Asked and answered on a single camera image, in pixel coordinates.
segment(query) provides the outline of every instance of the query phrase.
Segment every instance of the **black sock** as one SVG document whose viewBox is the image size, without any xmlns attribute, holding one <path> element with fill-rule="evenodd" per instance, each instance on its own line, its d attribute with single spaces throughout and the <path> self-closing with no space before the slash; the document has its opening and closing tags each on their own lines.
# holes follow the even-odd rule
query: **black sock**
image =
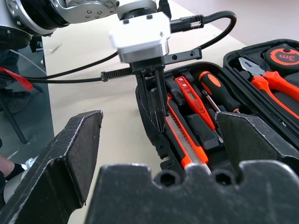
<svg viewBox="0 0 299 224">
<path fill-rule="evenodd" d="M 5 180 L 9 181 L 10 179 L 14 178 L 15 176 L 19 175 L 24 171 L 25 170 L 20 164 L 15 163 L 13 171 L 7 177 L 5 177 Z"/>
</svg>

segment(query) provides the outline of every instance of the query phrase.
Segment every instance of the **bolt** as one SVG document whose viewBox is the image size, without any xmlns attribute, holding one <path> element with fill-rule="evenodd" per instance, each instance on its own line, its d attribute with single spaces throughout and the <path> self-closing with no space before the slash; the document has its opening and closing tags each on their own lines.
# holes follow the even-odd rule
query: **bolt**
<svg viewBox="0 0 299 224">
<path fill-rule="evenodd" d="M 128 19 L 124 19 L 124 20 L 122 21 L 122 23 L 123 23 L 123 24 L 129 24 L 129 20 L 128 20 Z"/>
</svg>

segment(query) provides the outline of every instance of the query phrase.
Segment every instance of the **black cable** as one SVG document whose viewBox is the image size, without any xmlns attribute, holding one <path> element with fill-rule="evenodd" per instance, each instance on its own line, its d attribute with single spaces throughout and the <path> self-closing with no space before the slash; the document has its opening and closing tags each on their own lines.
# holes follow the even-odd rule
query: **black cable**
<svg viewBox="0 0 299 224">
<path fill-rule="evenodd" d="M 0 71 L 0 78 L 14 80 L 6 72 Z M 74 79 L 74 80 L 41 80 L 36 78 L 26 78 L 31 83 L 50 83 L 50 84 L 68 84 L 68 83 L 90 83 L 102 81 L 101 77 L 98 78 L 86 78 L 86 79 Z"/>
<path fill-rule="evenodd" d="M 224 37 L 226 37 L 232 31 L 232 29 L 235 27 L 235 24 L 237 23 L 237 16 L 231 11 L 222 11 L 222 12 L 214 13 L 212 15 L 205 16 L 203 18 L 203 21 L 201 21 L 201 23 L 207 24 L 207 23 L 211 23 L 215 20 L 222 19 L 222 18 L 230 19 L 230 23 L 229 23 L 228 27 L 221 34 L 219 34 L 215 38 L 211 39 L 210 41 L 198 46 L 197 48 L 201 48 L 203 50 L 207 47 L 210 47 L 211 45 L 222 40 Z"/>
<path fill-rule="evenodd" d="M 81 71 L 81 70 L 84 70 L 84 69 L 88 69 L 88 68 L 93 67 L 95 65 L 98 65 L 98 64 L 104 63 L 106 61 L 109 61 L 110 59 L 114 58 L 117 55 L 118 55 L 118 52 L 114 52 L 112 55 L 109 55 L 108 57 L 105 57 L 105 58 L 103 58 L 103 59 L 101 59 L 99 61 L 93 62 L 91 64 L 87 64 L 87 65 L 84 65 L 82 67 L 79 67 L 79 68 L 76 68 L 76 69 L 72 69 L 72 70 L 69 70 L 69 71 L 64 71 L 64 72 L 61 72 L 61 73 L 58 73 L 58 74 L 55 74 L 55 75 L 50 75 L 50 76 L 45 76 L 45 77 L 35 77 L 34 79 L 36 79 L 36 80 L 45 80 L 45 79 L 51 79 L 51 78 L 57 78 L 57 77 L 61 77 L 61 76 L 66 76 L 66 75 L 69 75 L 71 73 L 74 73 L 74 72 L 77 72 L 77 71 Z"/>
</svg>

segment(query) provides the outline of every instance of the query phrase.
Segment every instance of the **toolbox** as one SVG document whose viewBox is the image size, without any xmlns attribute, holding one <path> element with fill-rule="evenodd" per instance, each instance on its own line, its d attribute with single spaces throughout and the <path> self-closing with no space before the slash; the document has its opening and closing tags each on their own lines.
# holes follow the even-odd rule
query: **toolbox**
<svg viewBox="0 0 299 224">
<path fill-rule="evenodd" d="M 261 71 L 266 74 L 265 77 L 276 74 L 267 71 L 277 71 L 289 84 L 299 87 L 299 42 L 273 40 L 230 52 L 224 57 L 223 68 L 214 63 L 198 62 L 165 72 L 164 79 L 169 96 L 162 133 L 153 128 L 147 118 L 137 87 L 136 98 L 146 134 L 160 158 L 164 160 L 161 169 L 172 169 L 184 175 L 184 166 L 194 160 L 192 156 L 186 156 L 192 148 L 197 160 L 205 166 L 208 165 L 209 169 L 235 171 L 226 152 L 221 130 L 215 121 L 216 111 L 219 110 L 259 117 L 299 150 L 299 101 L 295 99 L 299 98 L 299 95 L 297 96 L 295 91 L 291 92 L 290 97 L 276 91 L 276 87 L 267 77 L 271 85 L 269 94 L 274 95 L 271 98 L 267 95 L 267 90 L 262 88 L 264 86 L 258 85 L 260 77 L 256 78 L 255 75 L 261 76 Z M 215 94 L 209 85 L 221 88 L 224 86 L 227 92 Z M 155 79 L 148 78 L 146 86 L 154 98 L 157 91 Z M 187 139 L 188 144 L 180 142 L 179 139 Z"/>
</svg>

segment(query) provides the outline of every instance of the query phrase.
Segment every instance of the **orange pliers handle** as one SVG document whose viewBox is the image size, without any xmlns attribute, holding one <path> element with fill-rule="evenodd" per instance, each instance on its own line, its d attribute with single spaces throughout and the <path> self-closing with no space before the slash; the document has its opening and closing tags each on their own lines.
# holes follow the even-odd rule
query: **orange pliers handle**
<svg viewBox="0 0 299 224">
<path fill-rule="evenodd" d="M 277 90 L 299 102 L 299 88 L 283 79 L 277 71 L 268 71 L 264 75 L 271 90 Z"/>
<path fill-rule="evenodd" d="M 281 103 L 271 92 L 271 89 L 282 89 L 282 87 L 278 86 L 278 84 L 275 84 L 273 81 L 273 78 L 270 78 L 269 80 L 266 80 L 263 76 L 254 76 L 251 83 L 263 94 L 268 95 L 272 100 L 274 100 L 278 105 L 280 105 L 282 108 L 284 108 L 286 111 L 288 111 L 291 115 L 293 115 L 295 118 L 299 119 L 299 116 L 295 114 L 293 111 L 291 111 L 288 107 L 286 107 L 283 103 Z"/>
</svg>

